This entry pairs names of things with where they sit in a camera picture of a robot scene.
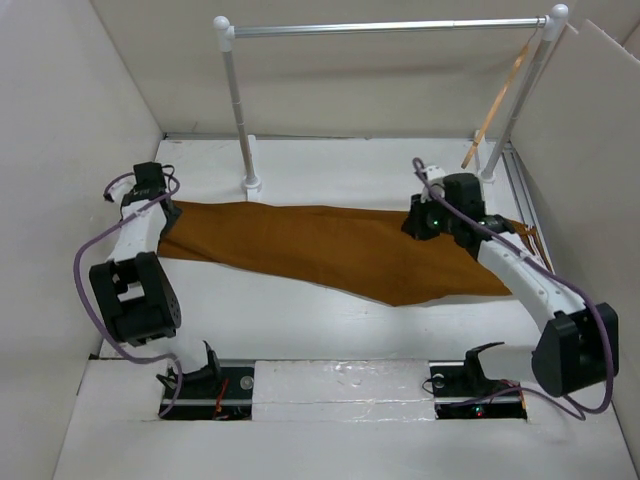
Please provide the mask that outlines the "brown trousers with striped trim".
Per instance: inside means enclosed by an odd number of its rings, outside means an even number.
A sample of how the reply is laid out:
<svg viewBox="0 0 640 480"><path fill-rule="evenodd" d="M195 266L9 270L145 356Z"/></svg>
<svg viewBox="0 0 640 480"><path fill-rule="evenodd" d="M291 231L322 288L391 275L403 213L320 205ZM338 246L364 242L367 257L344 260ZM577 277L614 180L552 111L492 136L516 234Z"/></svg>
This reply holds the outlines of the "brown trousers with striped trim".
<svg viewBox="0 0 640 480"><path fill-rule="evenodd" d="M450 235L419 241L401 211L330 206L181 202L158 253L216 262L408 306L446 296L507 296L509 289Z"/></svg>

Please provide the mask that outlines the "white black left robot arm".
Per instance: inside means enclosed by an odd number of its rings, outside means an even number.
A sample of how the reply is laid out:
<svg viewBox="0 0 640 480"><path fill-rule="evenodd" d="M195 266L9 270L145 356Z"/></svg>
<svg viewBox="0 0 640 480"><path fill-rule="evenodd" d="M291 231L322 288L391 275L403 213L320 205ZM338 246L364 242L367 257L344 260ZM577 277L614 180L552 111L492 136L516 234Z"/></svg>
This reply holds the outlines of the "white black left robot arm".
<svg viewBox="0 0 640 480"><path fill-rule="evenodd" d="M126 360L134 364L170 361L174 367L160 381L169 388L189 386L201 396L212 396L222 387L222 370L210 345L205 346L205 362L182 371L176 354L167 351L155 357L136 357L123 346L146 345L171 339L181 326L181 309L157 256L160 240L169 233L182 210L172 196L179 181L167 168L155 162L133 166L109 183L103 192L106 201L119 206L120 221L85 244L74 259L74 281L90 319L103 338ZM82 255L106 236L118 238L107 259L89 269L89 282L98 309L92 308L81 285Z"/></svg>

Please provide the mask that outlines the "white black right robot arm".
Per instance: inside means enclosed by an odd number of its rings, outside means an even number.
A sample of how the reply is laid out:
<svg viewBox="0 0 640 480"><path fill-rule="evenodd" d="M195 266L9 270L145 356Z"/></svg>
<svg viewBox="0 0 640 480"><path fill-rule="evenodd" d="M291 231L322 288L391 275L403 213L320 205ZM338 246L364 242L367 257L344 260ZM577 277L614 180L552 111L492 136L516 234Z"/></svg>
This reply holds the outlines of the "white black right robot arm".
<svg viewBox="0 0 640 480"><path fill-rule="evenodd" d="M610 395L619 371L615 310L551 273L510 221L487 214L476 176L445 174L435 166L419 166L416 175L424 187L411 198L403 232L423 241L451 236L507 287L540 332L533 348L496 343L471 350L477 360L462 369L465 387L483 394L498 380L525 381L565 397L604 383Z"/></svg>

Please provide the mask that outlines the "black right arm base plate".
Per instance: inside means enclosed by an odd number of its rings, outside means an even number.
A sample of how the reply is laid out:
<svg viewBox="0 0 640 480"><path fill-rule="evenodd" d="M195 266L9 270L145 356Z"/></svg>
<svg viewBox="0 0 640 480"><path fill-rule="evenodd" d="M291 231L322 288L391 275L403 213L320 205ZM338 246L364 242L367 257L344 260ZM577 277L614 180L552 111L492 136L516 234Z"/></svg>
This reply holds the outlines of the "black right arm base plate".
<svg viewBox="0 0 640 480"><path fill-rule="evenodd" d="M462 360L430 361L421 387L433 398L437 420L528 418L519 384L489 380Z"/></svg>

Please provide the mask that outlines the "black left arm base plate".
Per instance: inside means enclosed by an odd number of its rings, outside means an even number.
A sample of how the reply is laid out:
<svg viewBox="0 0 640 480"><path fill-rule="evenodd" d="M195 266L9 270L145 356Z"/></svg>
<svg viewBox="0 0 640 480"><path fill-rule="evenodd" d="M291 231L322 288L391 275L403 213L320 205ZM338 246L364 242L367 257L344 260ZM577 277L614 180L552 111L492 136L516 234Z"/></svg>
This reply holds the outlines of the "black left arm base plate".
<svg viewBox="0 0 640 480"><path fill-rule="evenodd" d="M252 417L255 369L227 365L215 378L205 368L184 375L175 404L161 418L184 421L240 421Z"/></svg>

